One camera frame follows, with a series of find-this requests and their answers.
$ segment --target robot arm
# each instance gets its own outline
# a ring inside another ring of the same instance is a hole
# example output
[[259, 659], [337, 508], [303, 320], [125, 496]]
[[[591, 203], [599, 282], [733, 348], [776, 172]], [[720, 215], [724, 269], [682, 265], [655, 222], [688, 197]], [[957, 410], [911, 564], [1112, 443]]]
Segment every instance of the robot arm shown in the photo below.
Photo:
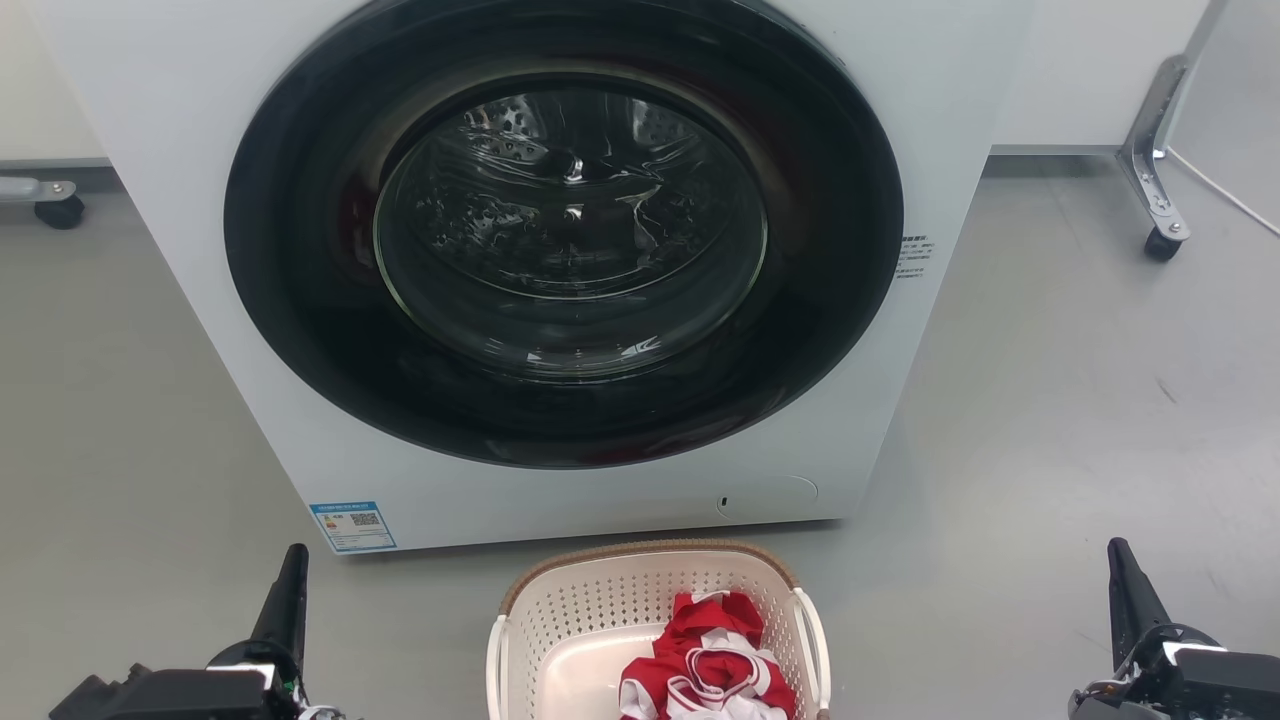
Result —
[[1115, 674], [1071, 693], [1071, 720], [1280, 717], [1280, 659], [1231, 652], [1170, 620], [1125, 539], [1107, 559]]
[[307, 548], [291, 546], [253, 633], [204, 670], [129, 669], [123, 683], [90, 675], [49, 712], [50, 720], [339, 720], [312, 706], [302, 684]]

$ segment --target red and white clothing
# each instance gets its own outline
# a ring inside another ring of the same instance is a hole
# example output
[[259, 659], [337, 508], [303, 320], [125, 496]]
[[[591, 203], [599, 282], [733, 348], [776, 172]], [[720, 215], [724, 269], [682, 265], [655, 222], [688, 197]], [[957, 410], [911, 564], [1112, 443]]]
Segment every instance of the red and white clothing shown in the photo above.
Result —
[[618, 685], [623, 720], [791, 720], [796, 694], [760, 650], [764, 620], [742, 593], [676, 596], [653, 657]]

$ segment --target front-loading washing machine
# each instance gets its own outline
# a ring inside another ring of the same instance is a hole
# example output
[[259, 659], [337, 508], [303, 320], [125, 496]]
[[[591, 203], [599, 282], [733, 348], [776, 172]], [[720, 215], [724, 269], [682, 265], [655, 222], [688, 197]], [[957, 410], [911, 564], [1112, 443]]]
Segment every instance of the front-loading washing machine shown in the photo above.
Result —
[[352, 553], [846, 516], [1032, 14], [29, 3]]

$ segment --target grey floor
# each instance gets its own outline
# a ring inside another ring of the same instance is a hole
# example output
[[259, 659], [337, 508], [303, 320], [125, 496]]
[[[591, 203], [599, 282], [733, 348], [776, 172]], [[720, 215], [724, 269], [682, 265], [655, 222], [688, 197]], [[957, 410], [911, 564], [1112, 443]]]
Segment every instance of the grey floor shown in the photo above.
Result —
[[[1280, 9], [1238, 1], [1175, 136], [1280, 218]], [[571, 539], [335, 559], [128, 197], [82, 229], [0, 208], [0, 697], [198, 666], [311, 544], [307, 684], [353, 717], [484, 717], [508, 583]], [[1108, 673], [1105, 544], [1176, 620], [1280, 653], [1280, 238], [1185, 172], [1169, 265], [1106, 159], [993, 160], [868, 497], [724, 533], [795, 565], [837, 717], [1064, 717]]]

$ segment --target caster wheel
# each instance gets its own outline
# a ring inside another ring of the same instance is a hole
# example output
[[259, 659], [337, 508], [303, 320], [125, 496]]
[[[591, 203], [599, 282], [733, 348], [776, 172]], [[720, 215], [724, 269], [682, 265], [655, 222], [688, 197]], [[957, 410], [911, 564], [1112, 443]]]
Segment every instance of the caster wheel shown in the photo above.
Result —
[[84, 215], [84, 201], [74, 195], [67, 200], [36, 202], [36, 217], [54, 229], [69, 231], [79, 224]]
[[1178, 249], [1181, 246], [1181, 242], [1169, 240], [1160, 234], [1158, 229], [1151, 228], [1151, 234], [1147, 236], [1147, 245], [1143, 246], [1142, 251], [1152, 260], [1167, 263], [1174, 255], [1178, 255]]

